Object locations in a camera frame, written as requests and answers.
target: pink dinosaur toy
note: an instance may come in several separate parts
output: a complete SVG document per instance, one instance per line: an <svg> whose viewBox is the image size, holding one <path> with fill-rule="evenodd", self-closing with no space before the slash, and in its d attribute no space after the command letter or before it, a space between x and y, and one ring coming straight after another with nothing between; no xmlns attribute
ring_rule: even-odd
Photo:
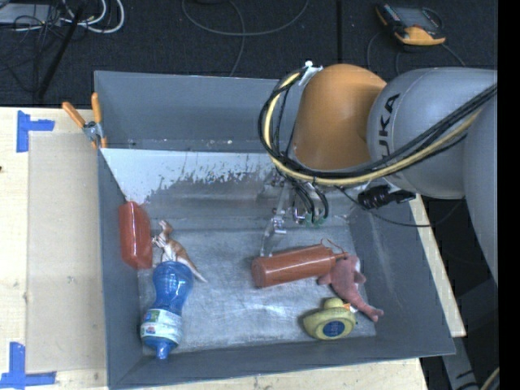
<svg viewBox="0 0 520 390"><path fill-rule="evenodd" d="M366 282L366 277L359 271L359 258L350 254L340 258L330 272L318 278L318 284L331 284L334 292L352 306L377 322L384 312L368 305L359 294L359 284Z"/></svg>

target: wooden table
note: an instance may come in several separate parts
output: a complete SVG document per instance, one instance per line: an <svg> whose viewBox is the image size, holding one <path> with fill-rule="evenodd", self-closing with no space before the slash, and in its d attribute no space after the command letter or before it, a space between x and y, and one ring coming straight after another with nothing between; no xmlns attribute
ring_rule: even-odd
<svg viewBox="0 0 520 390"><path fill-rule="evenodd" d="M17 112L51 119L16 153ZM91 110L80 113L89 122ZM26 345L26 371L57 371L45 388L106 388L96 152L61 109L0 107L0 372L8 344ZM417 223L427 223L420 198ZM453 337L466 334L430 228L418 228ZM418 359L172 386L224 389L426 389Z"/></svg>

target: bin floor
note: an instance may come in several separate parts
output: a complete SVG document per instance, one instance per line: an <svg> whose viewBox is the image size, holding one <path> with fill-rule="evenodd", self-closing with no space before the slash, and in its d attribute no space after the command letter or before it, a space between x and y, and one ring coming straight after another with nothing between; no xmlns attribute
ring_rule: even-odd
<svg viewBox="0 0 520 390"><path fill-rule="evenodd" d="M303 316L321 308L324 299L336 295L329 286L318 285L316 278L256 288L250 267L258 256L262 234L261 230L175 232L175 239L208 280L207 284L195 280L184 305L184 338L175 350L177 353L313 340L301 325ZM317 244L322 239L334 241L355 254L346 223L290 229L276 249ZM155 297L152 272L150 269L138 273L143 314ZM362 285L360 292L368 301ZM374 324L360 312L356 316L357 325L346 339L375 335ZM147 347L144 352L153 354Z"/></svg>

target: orange clip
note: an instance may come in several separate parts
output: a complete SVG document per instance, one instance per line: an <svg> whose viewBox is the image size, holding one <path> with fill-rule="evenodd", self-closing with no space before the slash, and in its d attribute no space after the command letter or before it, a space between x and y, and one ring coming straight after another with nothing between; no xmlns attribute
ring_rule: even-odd
<svg viewBox="0 0 520 390"><path fill-rule="evenodd" d="M90 101L92 103L92 111L94 113L94 121L96 123L101 123L103 118L102 118L102 112L101 112L101 105L99 104L98 93L92 93L92 97L90 98ZM101 138L101 147L106 147L106 136L104 136L104 135Z"/></svg>
<svg viewBox="0 0 520 390"><path fill-rule="evenodd" d="M89 136L91 139L93 138L93 135L99 136L99 144L101 147L106 147L106 136L102 133L101 128L101 121L102 121L102 112L101 112L101 106L99 104L98 99L98 93L93 93L91 97L92 102L92 110L94 113L94 122L86 123L85 119L81 117L78 110L70 103L70 102L63 102L62 108L67 112L67 114L71 117L71 119L76 123L76 125L84 130L85 134ZM96 149L98 147L98 141L92 140L91 142L92 147Z"/></svg>

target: blue plastic bottle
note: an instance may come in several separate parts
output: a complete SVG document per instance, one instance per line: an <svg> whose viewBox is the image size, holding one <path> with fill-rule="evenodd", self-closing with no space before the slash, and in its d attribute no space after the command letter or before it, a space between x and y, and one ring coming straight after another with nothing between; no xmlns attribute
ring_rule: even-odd
<svg viewBox="0 0 520 390"><path fill-rule="evenodd" d="M141 339L166 359L182 340L181 311L193 288L193 274L181 262L166 261L154 270L156 298L141 324Z"/></svg>

